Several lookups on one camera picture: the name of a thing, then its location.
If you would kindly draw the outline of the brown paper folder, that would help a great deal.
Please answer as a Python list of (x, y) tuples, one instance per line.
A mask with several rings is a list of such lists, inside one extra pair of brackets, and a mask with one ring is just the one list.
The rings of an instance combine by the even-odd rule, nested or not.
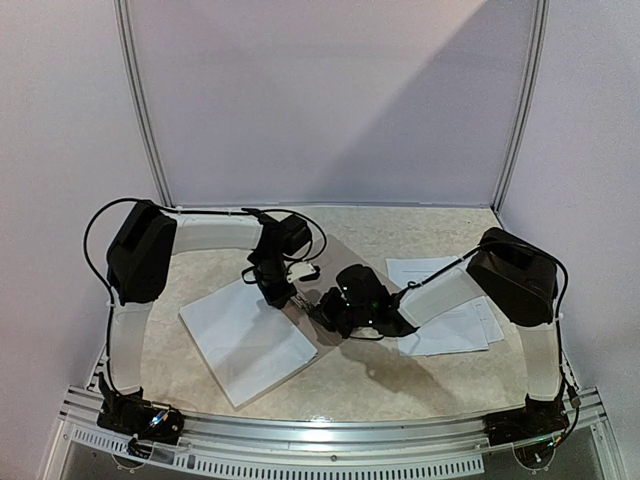
[(392, 282), (365, 263), (332, 235), (320, 241), (312, 255), (298, 255), (311, 247), (311, 234), (287, 234), (261, 239), (249, 253), (243, 272), (260, 289), (263, 302), (283, 309), (290, 301), (306, 312), (314, 327), (333, 339), (349, 339), (361, 329), (377, 338), (405, 337), (417, 331), (399, 312), (400, 293)]

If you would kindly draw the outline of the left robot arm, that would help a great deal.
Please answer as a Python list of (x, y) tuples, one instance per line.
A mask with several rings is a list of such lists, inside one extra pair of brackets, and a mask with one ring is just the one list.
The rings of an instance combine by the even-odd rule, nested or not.
[(248, 254), (243, 281), (256, 286), (266, 303), (283, 308), (297, 282), (316, 280), (320, 269), (314, 240), (327, 238), (308, 216), (283, 208), (236, 211), (179, 209), (149, 199), (123, 198), (131, 204), (106, 252), (106, 271), (97, 279), (108, 294), (106, 362), (98, 385), (114, 400), (111, 419), (128, 434), (148, 426), (142, 397), (141, 356), (148, 317), (166, 287), (171, 260), (192, 251), (239, 250)]

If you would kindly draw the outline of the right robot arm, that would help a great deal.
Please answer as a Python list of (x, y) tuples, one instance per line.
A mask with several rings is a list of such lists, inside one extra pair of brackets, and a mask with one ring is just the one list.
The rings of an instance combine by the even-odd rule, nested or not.
[(563, 394), (559, 321), (567, 286), (560, 260), (494, 227), (472, 250), (396, 293), (371, 268), (351, 265), (337, 274), (311, 317), (343, 338), (360, 328), (402, 338), (455, 307), (489, 298), (518, 331), (528, 386), (516, 422), (524, 435), (537, 436), (554, 422)]

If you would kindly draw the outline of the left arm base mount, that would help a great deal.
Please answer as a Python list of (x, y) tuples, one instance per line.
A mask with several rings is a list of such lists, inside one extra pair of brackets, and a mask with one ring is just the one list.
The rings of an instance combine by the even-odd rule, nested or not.
[(179, 410), (170, 404), (146, 400), (142, 388), (131, 394), (116, 393), (103, 375), (99, 376), (98, 386), (103, 397), (98, 427), (142, 441), (178, 443), (185, 425)]

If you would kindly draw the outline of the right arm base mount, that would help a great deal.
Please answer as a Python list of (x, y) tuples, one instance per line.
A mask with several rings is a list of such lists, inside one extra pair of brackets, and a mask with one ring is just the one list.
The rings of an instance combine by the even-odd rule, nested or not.
[(546, 438), (558, 432), (568, 434), (574, 429), (560, 397), (539, 401), (527, 396), (523, 407), (485, 415), (483, 425), (491, 446)]

